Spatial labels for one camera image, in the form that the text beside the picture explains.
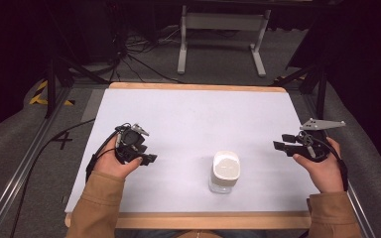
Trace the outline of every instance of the black strap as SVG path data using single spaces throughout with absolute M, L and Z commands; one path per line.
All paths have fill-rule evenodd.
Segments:
M 99 158 L 98 154 L 100 154 L 101 150 L 103 150 L 103 148 L 107 145 L 107 143 L 110 141 L 110 139 L 112 139 L 112 137 L 114 137 L 116 134 L 117 134 L 117 131 L 113 132 L 104 141 L 104 143 L 100 146 L 100 148 L 98 148 L 97 152 L 92 155 L 91 160 L 89 161 L 88 166 L 86 166 L 86 169 L 85 169 L 85 172 L 86 172 L 86 174 L 85 174 L 85 182 L 88 181 L 89 176 L 91 176 L 91 172 L 94 170 L 94 166 L 97 163 L 98 158 Z
M 348 191 L 348 168 L 342 159 L 338 160 L 339 171 L 341 172 L 342 184 L 344 186 L 344 191 Z

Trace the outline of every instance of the jacket sleeve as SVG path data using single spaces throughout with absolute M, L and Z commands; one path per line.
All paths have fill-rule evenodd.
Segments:
M 310 238 L 361 238 L 346 192 L 313 194 L 310 198 Z
M 124 182 L 93 171 L 73 209 L 66 237 L 114 237 Z

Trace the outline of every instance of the handheld controller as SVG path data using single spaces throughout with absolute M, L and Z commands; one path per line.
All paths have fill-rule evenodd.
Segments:
M 291 157 L 293 154 L 299 154 L 318 163 L 325 160 L 329 155 L 329 148 L 326 145 L 330 146 L 330 144 L 327 140 L 319 140 L 306 131 L 301 131 L 296 136 L 284 134 L 282 137 L 284 142 L 302 144 L 301 146 L 286 145 L 282 142 L 274 141 L 274 148 L 284 151 L 288 157 Z
M 91 160 L 86 167 L 85 181 L 88 180 L 100 156 L 107 152 L 102 152 L 101 150 L 115 136 L 116 146 L 115 148 L 109 150 L 114 150 L 116 159 L 122 165 L 125 165 L 138 157 L 142 158 L 141 166 L 148 166 L 150 163 L 155 162 L 157 155 L 145 154 L 147 146 L 143 145 L 145 139 L 142 135 L 150 136 L 150 134 L 142 129 L 142 127 L 138 124 L 131 126 L 131 124 L 125 123 L 122 126 L 116 127 L 115 131 L 106 139 L 97 152 L 92 155 Z

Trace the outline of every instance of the person's right hand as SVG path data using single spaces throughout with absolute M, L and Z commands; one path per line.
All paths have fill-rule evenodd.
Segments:
M 329 137 L 327 140 L 340 157 L 339 144 Z M 310 161 L 298 154 L 294 154 L 293 158 L 309 172 L 314 185 L 321 193 L 344 191 L 339 165 L 333 153 L 329 153 L 327 159 L 320 163 Z
M 126 165 L 120 164 L 114 155 L 116 147 L 116 136 L 114 136 L 107 145 L 101 150 L 99 159 L 94 166 L 94 170 L 105 173 L 107 175 L 126 179 L 126 177 L 135 171 L 142 162 L 142 158 L 138 157 Z

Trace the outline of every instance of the white cup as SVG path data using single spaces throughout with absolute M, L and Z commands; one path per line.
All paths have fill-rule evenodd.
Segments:
M 212 161 L 209 189 L 215 193 L 230 193 L 239 177 L 240 161 L 237 155 L 229 151 L 217 152 Z

